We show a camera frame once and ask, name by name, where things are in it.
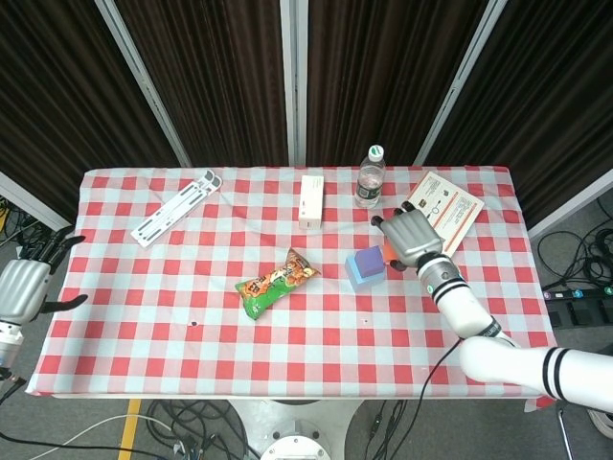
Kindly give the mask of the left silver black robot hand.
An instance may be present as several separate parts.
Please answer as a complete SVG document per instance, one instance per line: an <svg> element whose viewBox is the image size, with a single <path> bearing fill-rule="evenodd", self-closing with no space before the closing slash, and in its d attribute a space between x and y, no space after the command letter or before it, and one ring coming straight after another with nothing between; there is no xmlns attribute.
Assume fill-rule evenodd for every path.
<svg viewBox="0 0 613 460"><path fill-rule="evenodd" d="M40 314L71 311L88 298L79 294L68 301L47 299L49 284L70 250L85 241L83 235L69 235L73 226L61 228L46 242L25 247L24 255L11 260L1 274L1 322L23 326Z"/></svg>

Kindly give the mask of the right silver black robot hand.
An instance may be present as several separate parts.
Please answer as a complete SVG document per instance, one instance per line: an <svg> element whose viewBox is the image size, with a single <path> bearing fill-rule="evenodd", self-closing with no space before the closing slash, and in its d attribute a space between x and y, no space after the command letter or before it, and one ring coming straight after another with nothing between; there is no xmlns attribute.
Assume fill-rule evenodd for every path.
<svg viewBox="0 0 613 460"><path fill-rule="evenodd" d="M443 239L424 213L408 200L395 208L388 219L373 216L371 225L378 228L391 245L394 255L390 266L396 271L418 268L422 257L443 253Z"/></svg>

